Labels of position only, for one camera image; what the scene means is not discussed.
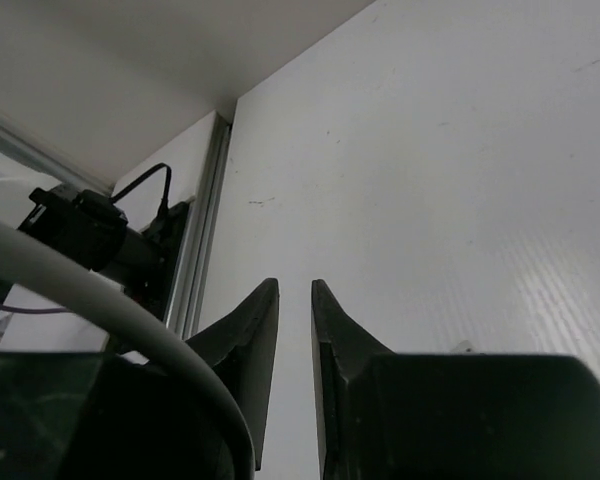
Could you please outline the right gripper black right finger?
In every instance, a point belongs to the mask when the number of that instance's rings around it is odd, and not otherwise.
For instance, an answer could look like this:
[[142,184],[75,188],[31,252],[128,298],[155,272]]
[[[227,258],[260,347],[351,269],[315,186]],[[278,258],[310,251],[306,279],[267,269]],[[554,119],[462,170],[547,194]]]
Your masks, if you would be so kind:
[[600,479],[600,383],[566,355],[391,351],[311,286],[324,479]]

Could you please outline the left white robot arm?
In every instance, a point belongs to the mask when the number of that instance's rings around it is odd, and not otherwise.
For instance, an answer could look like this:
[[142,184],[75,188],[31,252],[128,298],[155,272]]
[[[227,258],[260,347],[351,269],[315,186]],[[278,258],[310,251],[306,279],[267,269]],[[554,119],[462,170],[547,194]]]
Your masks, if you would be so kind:
[[[143,231],[131,227],[119,203],[159,171],[165,172],[156,216]],[[18,169],[0,169],[0,220],[85,269],[121,285],[132,299],[157,305],[171,288],[187,207],[170,205],[173,171],[158,163],[107,196],[60,183],[34,186]]]

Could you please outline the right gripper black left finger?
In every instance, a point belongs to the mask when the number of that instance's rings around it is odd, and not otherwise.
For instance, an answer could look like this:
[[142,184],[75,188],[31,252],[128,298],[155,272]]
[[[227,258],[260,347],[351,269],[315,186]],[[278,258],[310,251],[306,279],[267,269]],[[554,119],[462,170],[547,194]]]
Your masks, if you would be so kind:
[[[188,344],[263,449],[279,285],[262,281]],[[198,395],[152,363],[109,353],[0,353],[0,479],[231,479],[225,433]]]

